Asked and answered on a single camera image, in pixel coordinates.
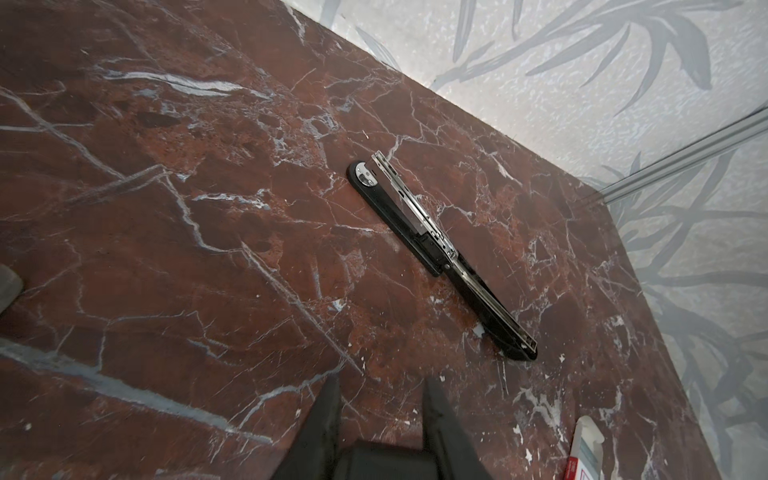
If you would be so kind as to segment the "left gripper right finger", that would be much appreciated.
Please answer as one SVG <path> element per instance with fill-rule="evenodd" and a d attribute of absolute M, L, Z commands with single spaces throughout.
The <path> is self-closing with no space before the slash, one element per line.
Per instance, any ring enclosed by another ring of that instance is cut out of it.
<path fill-rule="evenodd" d="M 440 383 L 432 377 L 424 382 L 422 431 L 423 449 L 433 455 L 440 479 L 492 479 Z"/>

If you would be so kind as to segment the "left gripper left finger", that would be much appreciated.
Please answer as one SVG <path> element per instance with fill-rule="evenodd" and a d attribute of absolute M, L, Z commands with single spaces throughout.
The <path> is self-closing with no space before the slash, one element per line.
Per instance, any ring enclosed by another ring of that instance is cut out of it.
<path fill-rule="evenodd" d="M 331 479 L 339 452 L 341 390 L 338 376 L 322 386 L 272 479 Z"/>

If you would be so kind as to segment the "red white staple box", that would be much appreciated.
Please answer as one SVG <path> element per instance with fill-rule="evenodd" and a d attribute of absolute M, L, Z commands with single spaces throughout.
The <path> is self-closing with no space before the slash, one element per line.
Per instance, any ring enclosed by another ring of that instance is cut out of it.
<path fill-rule="evenodd" d="M 564 480 L 602 480 L 605 436 L 588 415 L 576 423 Z"/>

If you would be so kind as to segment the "black stapler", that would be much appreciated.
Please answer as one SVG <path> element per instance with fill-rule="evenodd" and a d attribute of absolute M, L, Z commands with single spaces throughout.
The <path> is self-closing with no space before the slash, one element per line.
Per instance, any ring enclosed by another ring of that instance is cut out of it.
<path fill-rule="evenodd" d="M 347 178 L 432 276 L 447 276 L 504 356 L 517 361 L 537 359 L 536 340 L 453 245 L 382 152 L 372 154 L 369 161 L 351 162 Z"/>

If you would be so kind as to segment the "grey pad under tool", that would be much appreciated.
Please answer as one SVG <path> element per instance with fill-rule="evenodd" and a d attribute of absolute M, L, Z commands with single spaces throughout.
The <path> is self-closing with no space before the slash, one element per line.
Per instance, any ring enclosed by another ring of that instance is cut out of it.
<path fill-rule="evenodd" d="M 0 313 L 3 313 L 21 294 L 24 283 L 8 266 L 0 265 Z"/>

